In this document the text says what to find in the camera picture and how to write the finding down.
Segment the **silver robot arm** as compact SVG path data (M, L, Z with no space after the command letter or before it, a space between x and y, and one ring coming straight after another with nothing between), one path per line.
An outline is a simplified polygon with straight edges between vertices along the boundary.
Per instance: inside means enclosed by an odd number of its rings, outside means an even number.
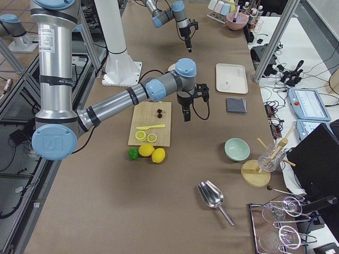
M119 6L116 1L96 1L108 58L104 83L125 86L121 93L83 110L72 106L72 32L80 21L79 1L32 1L31 17L38 26L40 111L35 116L32 146L38 156L62 160L77 152L78 138L122 110L148 99L160 101L176 93L185 121L196 98L209 100L206 84L195 81L197 67L182 58L173 70L140 81L141 62L127 53Z
M187 51L192 52L191 39L199 29L199 22L188 17L183 1L175 1L172 5L165 1L168 6L165 10L158 7L158 1L146 0L135 1L135 3L148 9L155 28L161 28L169 21L175 20L175 31L178 38L185 43Z

